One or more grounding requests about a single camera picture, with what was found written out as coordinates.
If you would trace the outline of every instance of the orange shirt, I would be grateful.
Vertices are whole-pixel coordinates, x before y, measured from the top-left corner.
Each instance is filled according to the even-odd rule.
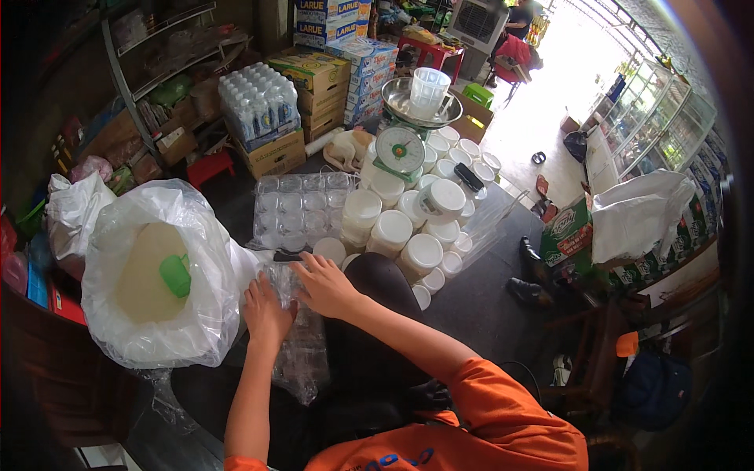
[[[469,359],[448,386],[468,431],[443,411],[432,417],[453,427],[413,424],[340,443],[313,457],[305,471],[588,469],[581,432],[491,362]],[[266,470],[257,459],[225,459],[225,471]]]

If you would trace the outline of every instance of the hand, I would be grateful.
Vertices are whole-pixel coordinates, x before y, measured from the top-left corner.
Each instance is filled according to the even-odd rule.
[[[257,279],[251,280],[249,289],[244,291],[244,320],[249,327],[249,345],[274,348],[277,353],[296,319],[299,303],[291,301],[288,310],[283,310],[265,274],[260,271]]]
[[[366,296],[354,288],[334,261],[308,252],[301,252],[301,258],[308,270],[297,261],[290,267],[308,292],[299,291],[296,297],[325,317],[347,320]]]

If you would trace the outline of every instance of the air cooler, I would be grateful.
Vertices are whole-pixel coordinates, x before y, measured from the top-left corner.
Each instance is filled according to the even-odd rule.
[[[475,80],[508,20],[508,7],[501,0],[459,0],[447,32],[467,46],[460,76]]]

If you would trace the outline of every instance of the scale dial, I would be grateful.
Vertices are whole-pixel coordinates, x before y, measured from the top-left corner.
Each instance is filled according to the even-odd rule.
[[[424,143],[407,127],[394,126],[382,131],[377,136],[375,149],[386,167],[400,173],[413,172],[425,159]]]

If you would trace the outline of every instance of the kitchen scale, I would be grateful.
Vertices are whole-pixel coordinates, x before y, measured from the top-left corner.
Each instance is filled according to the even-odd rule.
[[[375,142],[375,167],[413,183],[421,177],[425,160],[425,141],[432,130],[459,119],[463,106],[448,93],[432,119],[417,118],[411,113],[411,78],[394,78],[382,86],[385,109],[392,117]]]

